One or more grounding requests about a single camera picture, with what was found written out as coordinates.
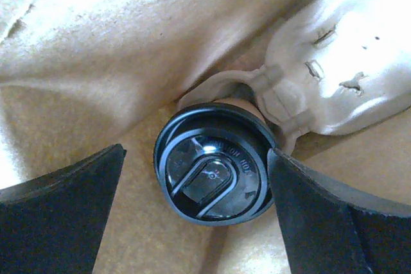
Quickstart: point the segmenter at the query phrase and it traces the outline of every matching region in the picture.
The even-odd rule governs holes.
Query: black plastic lid
[[[163,193],[183,218],[222,226],[262,214],[273,198],[267,153],[273,133],[255,115],[233,105],[186,108],[167,123],[154,149]]]

